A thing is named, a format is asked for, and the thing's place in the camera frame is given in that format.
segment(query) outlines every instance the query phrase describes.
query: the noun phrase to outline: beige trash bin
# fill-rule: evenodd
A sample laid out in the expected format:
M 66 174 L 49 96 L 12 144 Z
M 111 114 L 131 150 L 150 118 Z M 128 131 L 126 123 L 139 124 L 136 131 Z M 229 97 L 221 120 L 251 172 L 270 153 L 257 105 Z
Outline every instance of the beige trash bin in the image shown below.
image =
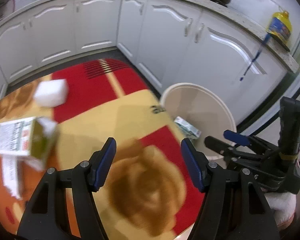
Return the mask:
M 218 96 L 202 86 L 178 83 L 164 91 L 160 104 L 173 119 L 181 116 L 199 129 L 202 133 L 200 138 L 194 141 L 196 150 L 203 152 L 208 160 L 214 160 L 226 167 L 222 155 L 204 145 L 204 139 L 209 135 L 234 145 L 223 138 L 225 130 L 236 132 L 237 129 L 231 112 Z

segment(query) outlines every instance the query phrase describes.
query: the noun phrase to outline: cabinet handle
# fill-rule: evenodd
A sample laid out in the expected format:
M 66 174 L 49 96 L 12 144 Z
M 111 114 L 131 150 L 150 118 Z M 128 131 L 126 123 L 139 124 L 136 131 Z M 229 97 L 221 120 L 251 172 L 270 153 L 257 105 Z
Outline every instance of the cabinet handle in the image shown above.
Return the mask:
M 193 19 L 190 18 L 190 20 L 188 21 L 188 23 L 187 23 L 187 25 L 185 27 L 185 37 L 188 36 L 188 34 L 189 34 L 189 30 L 190 30 L 192 22 L 193 22 Z
M 202 34 L 202 30 L 204 28 L 204 24 L 202 23 L 200 28 L 198 29 L 197 33 L 195 34 L 195 37 L 194 37 L 194 43 L 198 43 L 200 38 L 201 38 L 201 34 Z
M 145 7 L 145 4 L 142 3 L 142 5 L 141 5 L 141 7 L 140 7 L 140 9 L 139 9 L 140 15 L 142 15 L 142 13 L 143 13 L 143 8 L 144 8 L 144 7 Z

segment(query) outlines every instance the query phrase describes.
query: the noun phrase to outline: blue gripper pad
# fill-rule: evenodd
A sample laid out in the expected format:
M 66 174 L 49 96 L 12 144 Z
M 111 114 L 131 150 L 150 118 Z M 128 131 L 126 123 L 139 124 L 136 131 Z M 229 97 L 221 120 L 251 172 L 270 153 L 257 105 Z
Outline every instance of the blue gripper pad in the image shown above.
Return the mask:
M 203 192 L 204 185 L 202 181 L 202 172 L 199 168 L 199 165 L 197 161 L 195 160 L 187 142 L 186 139 L 183 139 L 181 141 L 181 154 L 183 157 L 183 160 L 186 163 L 188 172 L 190 174 L 191 180 L 193 185 L 200 191 Z
M 223 137 L 229 141 L 232 141 L 234 143 L 240 144 L 241 146 L 248 146 L 250 145 L 249 139 L 236 132 L 232 132 L 230 130 L 225 130 L 223 132 Z
M 114 155 L 117 151 L 117 143 L 112 138 L 110 141 L 109 146 L 106 149 L 101 149 L 101 151 L 105 151 L 101 162 L 96 169 L 96 181 L 94 182 L 94 188 L 98 191 L 104 184 L 110 170 L 110 166 L 112 164 Z

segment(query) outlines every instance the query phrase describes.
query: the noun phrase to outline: white cube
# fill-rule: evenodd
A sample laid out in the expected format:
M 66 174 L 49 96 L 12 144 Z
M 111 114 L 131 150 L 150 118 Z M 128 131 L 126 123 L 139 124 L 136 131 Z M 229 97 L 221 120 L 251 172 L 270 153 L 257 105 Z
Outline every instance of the white cube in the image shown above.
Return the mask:
M 55 107 L 62 105 L 67 95 L 68 84 L 65 79 L 42 81 L 34 93 L 34 100 L 39 106 Z

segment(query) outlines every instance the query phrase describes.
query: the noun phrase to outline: countertop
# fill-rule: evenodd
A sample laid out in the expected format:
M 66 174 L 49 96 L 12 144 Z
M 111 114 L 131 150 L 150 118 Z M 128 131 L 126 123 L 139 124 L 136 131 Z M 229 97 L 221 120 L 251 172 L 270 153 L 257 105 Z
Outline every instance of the countertop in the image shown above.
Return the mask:
M 29 10 L 30 8 L 37 6 L 39 4 L 48 2 L 51 0 L 38 0 L 33 3 L 30 3 L 23 8 L 15 11 L 14 13 L 10 14 L 8 17 L 0 21 L 0 26 L 8 22 L 10 19 L 13 17 L 17 16 L 18 14 Z M 266 30 L 260 26 L 259 24 L 252 22 L 249 20 L 247 17 L 244 15 L 241 15 L 240 13 L 230 9 L 226 8 L 222 5 L 219 5 L 217 3 L 214 3 L 210 0 L 182 0 L 184 2 L 191 3 L 193 5 L 200 6 L 202 8 L 208 9 L 225 19 L 235 23 L 238 25 L 240 28 L 245 30 L 247 33 L 252 35 L 254 38 L 259 40 L 260 42 L 263 41 L 264 37 L 266 36 Z M 282 65 L 286 68 L 286 70 L 295 73 L 299 65 L 298 63 L 294 60 L 294 58 L 286 52 L 281 45 L 279 45 L 275 40 L 271 39 L 269 43 L 267 44 L 267 48 L 280 60 Z

